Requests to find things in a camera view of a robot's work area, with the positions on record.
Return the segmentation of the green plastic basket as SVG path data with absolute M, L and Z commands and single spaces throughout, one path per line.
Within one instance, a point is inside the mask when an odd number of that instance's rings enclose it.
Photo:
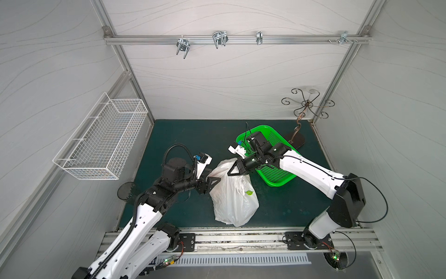
M 230 175 L 242 176 L 257 172 L 270 187 L 281 187 L 295 178 L 295 175 L 280 167 L 280 160 L 288 151 L 296 152 L 275 129 L 260 125 L 240 134 L 228 148 L 239 155 L 235 167 L 238 172 Z

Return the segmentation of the white plastic bag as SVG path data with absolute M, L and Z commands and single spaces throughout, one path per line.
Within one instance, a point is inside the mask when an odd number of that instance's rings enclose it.
M 240 227 L 254 216 L 259 208 L 259 200 L 248 174 L 228 175 L 235 162 L 235 158 L 223 160 L 210 172 L 208 176 L 219 178 L 220 182 L 209 194 L 213 202 L 215 220 Z

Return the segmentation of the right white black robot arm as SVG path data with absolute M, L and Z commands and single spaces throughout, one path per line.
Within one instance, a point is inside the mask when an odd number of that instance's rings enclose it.
M 228 171 L 229 176 L 241 176 L 263 166 L 281 169 L 310 183 L 329 199 L 331 205 L 314 218 L 297 239 L 308 249 L 316 249 L 323 239 L 338 228 L 356 226 L 356 219 L 366 204 L 361 179 L 351 173 L 344 176 L 306 159 L 284 143 L 272 145 L 261 132 L 249 136 L 247 153 L 241 142 L 228 150 L 240 156 Z

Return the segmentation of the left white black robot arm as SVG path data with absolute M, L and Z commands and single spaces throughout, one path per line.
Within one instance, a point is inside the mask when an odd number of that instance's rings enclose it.
M 203 172 L 212 158 L 206 153 L 193 157 L 188 165 L 181 158 L 163 164 L 161 176 L 153 186 L 137 196 L 133 217 L 106 251 L 89 267 L 80 267 L 74 279 L 135 279 L 158 255 L 174 250 L 180 231 L 174 225 L 162 224 L 147 242 L 144 238 L 177 201 L 179 193 L 195 189 L 208 193 L 219 179 L 204 178 Z

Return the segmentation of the bronze ornate hook stand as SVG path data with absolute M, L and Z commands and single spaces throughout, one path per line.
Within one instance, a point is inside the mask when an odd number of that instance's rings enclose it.
M 293 114 L 296 117 L 296 127 L 293 132 L 285 136 L 285 140 L 294 148 L 299 149 L 305 144 L 305 137 L 300 133 L 302 128 L 301 121 L 307 116 L 307 113 L 311 113 L 317 119 L 327 119 L 329 115 L 326 112 L 315 113 L 312 109 L 325 109 L 332 108 L 336 103 L 332 100 L 325 101 L 322 105 L 316 106 L 314 102 L 319 98 L 321 93 L 316 89 L 308 90 L 308 95 L 306 96 L 304 91 L 300 88 L 293 88 L 290 90 L 293 95 L 300 93 L 302 96 L 301 101 L 296 101 L 291 97 L 284 97 L 281 99 L 281 104 L 289 106 L 292 103 L 299 105 L 298 108 L 294 109 Z

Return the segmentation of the dark green table mat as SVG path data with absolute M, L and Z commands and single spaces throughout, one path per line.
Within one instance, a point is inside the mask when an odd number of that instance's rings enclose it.
M 209 154 L 213 169 L 222 160 L 234 158 L 228 147 L 246 127 L 254 129 L 262 124 L 281 136 L 296 126 L 293 120 L 157 120 L 134 182 L 141 191 L 150 188 L 161 176 L 164 153 L 175 143 L 184 144 L 193 155 Z M 250 178 L 260 206 L 247 227 L 305 227 L 331 204 L 323 193 L 298 177 L 282 187 L 268 186 L 257 172 Z M 215 220 L 210 195 L 199 195 L 195 190 L 180 193 L 161 222 L 177 227 L 226 226 Z

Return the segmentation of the white vented strip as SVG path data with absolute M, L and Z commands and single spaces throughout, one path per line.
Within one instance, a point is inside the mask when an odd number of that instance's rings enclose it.
M 310 265 L 306 253 L 184 255 L 173 267 Z

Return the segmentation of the metal loop hook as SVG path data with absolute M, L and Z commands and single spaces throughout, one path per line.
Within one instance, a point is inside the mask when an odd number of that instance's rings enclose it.
M 215 47 L 218 49 L 219 46 L 226 46 L 226 43 L 228 42 L 228 35 L 226 31 L 216 31 L 212 34 L 212 39 L 214 42 Z

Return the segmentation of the left metal clamp hook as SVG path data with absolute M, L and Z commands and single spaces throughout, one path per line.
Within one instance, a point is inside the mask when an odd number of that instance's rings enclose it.
M 179 38 L 177 41 L 177 51 L 176 55 L 178 55 L 180 52 L 183 52 L 183 59 L 186 59 L 188 52 L 190 50 L 190 42 L 185 38 Z

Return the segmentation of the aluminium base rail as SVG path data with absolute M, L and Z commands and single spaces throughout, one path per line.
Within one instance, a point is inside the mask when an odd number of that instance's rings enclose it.
M 384 251 L 373 229 L 337 229 L 314 250 L 291 242 L 302 230 L 302 227 L 198 227 L 181 228 L 180 237 L 190 255 L 292 253 L 293 246 L 295 252 Z

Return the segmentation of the small metal bracket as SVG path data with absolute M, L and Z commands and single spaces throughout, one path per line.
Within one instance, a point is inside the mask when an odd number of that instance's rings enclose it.
M 256 33 L 256 44 L 261 45 L 263 43 L 263 33 L 262 31 L 258 31 Z

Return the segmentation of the horizontal aluminium rail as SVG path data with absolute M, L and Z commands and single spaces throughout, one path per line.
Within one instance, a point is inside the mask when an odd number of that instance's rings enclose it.
M 335 35 L 268 35 L 263 34 L 262 45 L 303 45 L 303 44 L 330 44 L 327 40 L 338 39 Z M 368 44 L 371 36 L 348 35 L 357 39 L 358 44 Z M 179 38 L 187 39 L 191 45 L 214 45 L 211 35 L 183 35 L 183 36 L 112 36 L 105 38 L 108 45 L 176 45 Z M 228 35 L 226 45 L 257 45 L 256 34 Z

